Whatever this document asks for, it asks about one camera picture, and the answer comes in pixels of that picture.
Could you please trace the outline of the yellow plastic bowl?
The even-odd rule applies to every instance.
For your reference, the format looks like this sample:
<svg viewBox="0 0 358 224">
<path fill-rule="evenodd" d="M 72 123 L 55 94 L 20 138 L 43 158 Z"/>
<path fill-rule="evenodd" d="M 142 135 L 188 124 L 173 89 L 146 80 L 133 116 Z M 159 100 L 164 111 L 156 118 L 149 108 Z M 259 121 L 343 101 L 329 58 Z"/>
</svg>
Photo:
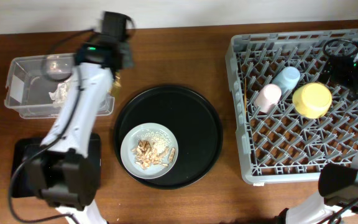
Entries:
<svg viewBox="0 0 358 224">
<path fill-rule="evenodd" d="M 296 111 L 309 119 L 324 116 L 332 104 L 330 90 L 321 83 L 308 83 L 299 87 L 293 94 L 292 103 Z"/>
</svg>

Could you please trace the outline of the gold foil wrapper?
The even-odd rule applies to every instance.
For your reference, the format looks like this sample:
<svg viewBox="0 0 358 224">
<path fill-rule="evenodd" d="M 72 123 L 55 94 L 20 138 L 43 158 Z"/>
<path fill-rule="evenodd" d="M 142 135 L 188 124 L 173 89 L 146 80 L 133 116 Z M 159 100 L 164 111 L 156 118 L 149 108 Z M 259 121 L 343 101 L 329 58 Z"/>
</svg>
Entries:
<svg viewBox="0 0 358 224">
<path fill-rule="evenodd" d="M 120 92 L 122 85 L 121 85 L 121 81 L 119 77 L 116 77 L 116 79 L 114 80 L 112 87 L 109 91 L 109 94 L 113 97 L 117 97 L 117 95 Z"/>
</svg>

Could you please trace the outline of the blue plastic cup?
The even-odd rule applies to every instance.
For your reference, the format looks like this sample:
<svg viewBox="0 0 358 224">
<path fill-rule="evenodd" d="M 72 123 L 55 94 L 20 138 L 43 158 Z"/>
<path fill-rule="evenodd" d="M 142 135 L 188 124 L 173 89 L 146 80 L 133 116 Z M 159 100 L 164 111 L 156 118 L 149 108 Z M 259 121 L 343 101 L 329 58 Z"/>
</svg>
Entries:
<svg viewBox="0 0 358 224">
<path fill-rule="evenodd" d="M 295 67 L 285 67 L 275 78 L 272 84 L 277 85 L 282 94 L 292 91 L 300 79 L 300 71 Z"/>
</svg>

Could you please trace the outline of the white tissue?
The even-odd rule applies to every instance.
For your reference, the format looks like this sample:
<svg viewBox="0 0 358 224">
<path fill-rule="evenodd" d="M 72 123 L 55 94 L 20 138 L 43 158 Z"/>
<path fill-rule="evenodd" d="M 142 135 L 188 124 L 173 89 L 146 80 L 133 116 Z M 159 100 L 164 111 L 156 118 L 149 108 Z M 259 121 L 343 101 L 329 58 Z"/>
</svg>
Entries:
<svg viewBox="0 0 358 224">
<path fill-rule="evenodd" d="M 60 104 L 65 102 L 68 96 L 68 91 L 70 89 L 70 84 L 71 80 L 69 78 L 64 82 L 59 83 L 57 89 L 54 92 L 48 93 L 53 104 Z"/>
</svg>

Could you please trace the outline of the pink plastic cup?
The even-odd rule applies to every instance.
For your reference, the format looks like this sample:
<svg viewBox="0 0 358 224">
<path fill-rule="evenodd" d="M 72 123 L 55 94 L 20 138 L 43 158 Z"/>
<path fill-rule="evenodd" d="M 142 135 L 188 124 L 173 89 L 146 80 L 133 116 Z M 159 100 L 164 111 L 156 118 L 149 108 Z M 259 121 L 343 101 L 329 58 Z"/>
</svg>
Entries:
<svg viewBox="0 0 358 224">
<path fill-rule="evenodd" d="M 257 95 L 254 106 L 260 108 L 260 112 L 267 113 L 280 100 L 282 91 L 276 84 L 264 86 Z"/>
</svg>

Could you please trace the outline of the wooden chopstick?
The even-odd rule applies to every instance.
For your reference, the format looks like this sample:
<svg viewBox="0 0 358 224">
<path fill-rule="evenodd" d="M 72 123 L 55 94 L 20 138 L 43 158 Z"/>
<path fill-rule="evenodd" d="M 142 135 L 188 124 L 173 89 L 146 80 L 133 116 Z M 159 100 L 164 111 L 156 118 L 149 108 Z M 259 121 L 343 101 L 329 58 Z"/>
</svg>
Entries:
<svg viewBox="0 0 358 224">
<path fill-rule="evenodd" d="M 244 114 L 247 115 L 247 79 L 243 78 L 243 90 L 244 90 Z"/>
</svg>

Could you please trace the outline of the food scraps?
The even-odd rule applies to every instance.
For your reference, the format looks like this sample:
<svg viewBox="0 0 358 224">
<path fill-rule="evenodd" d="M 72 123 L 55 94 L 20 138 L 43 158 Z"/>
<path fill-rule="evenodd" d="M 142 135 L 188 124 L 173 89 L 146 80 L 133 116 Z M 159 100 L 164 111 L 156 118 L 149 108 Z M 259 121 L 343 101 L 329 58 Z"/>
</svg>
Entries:
<svg viewBox="0 0 358 224">
<path fill-rule="evenodd" d="M 173 147 L 172 140 L 167 134 L 152 131 L 142 134 L 131 152 L 135 155 L 135 164 L 147 170 L 154 166 L 168 167 L 173 163 L 177 149 Z"/>
</svg>

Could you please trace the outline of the grey plate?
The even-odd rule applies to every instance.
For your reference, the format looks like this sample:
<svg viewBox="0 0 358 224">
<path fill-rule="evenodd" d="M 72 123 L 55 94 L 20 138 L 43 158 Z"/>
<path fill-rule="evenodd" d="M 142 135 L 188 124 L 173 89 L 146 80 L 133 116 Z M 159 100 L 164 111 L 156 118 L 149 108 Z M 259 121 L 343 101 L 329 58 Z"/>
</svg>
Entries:
<svg viewBox="0 0 358 224">
<path fill-rule="evenodd" d="M 167 134 L 172 140 L 173 147 L 177 149 L 177 153 L 173 159 L 173 163 L 168 167 L 163 168 L 160 166 L 154 166 L 148 168 L 147 170 L 143 170 L 137 164 L 135 164 L 135 155 L 133 155 L 131 150 L 137 145 L 137 142 L 142 134 L 152 131 L 161 131 Z M 165 126 L 157 123 L 144 123 L 134 127 L 126 134 L 122 140 L 120 153 L 121 161 L 130 174 L 141 179 L 156 179 L 167 174 L 175 165 L 178 158 L 178 142 L 175 135 Z"/>
</svg>

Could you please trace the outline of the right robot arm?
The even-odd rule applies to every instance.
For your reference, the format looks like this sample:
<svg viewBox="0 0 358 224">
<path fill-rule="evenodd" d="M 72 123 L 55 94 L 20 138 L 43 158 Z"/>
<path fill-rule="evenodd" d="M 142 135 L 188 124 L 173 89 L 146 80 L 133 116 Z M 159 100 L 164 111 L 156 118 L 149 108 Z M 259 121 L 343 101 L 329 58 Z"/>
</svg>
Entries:
<svg viewBox="0 0 358 224">
<path fill-rule="evenodd" d="M 349 89 L 358 100 L 358 47 L 344 56 L 328 55 L 319 82 L 332 81 Z M 301 205 L 286 208 L 274 223 L 341 223 L 344 214 L 358 214 L 358 152 L 350 167 L 327 164 L 320 173 L 318 192 Z"/>
</svg>

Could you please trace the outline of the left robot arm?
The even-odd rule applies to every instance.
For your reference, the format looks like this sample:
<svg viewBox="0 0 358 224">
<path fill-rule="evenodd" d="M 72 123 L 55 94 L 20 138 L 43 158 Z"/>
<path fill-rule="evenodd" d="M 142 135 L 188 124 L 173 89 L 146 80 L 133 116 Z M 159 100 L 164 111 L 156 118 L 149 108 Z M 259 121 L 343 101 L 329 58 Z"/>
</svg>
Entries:
<svg viewBox="0 0 358 224">
<path fill-rule="evenodd" d="M 89 141 L 100 104 L 113 89 L 120 70 L 133 66 L 128 40 L 134 35 L 121 13 L 104 12 L 101 29 L 74 53 L 70 89 L 40 151 L 26 159 L 22 170 L 34 195 L 55 208 L 68 223 L 105 223 L 95 201 L 100 164 L 89 159 Z"/>
</svg>

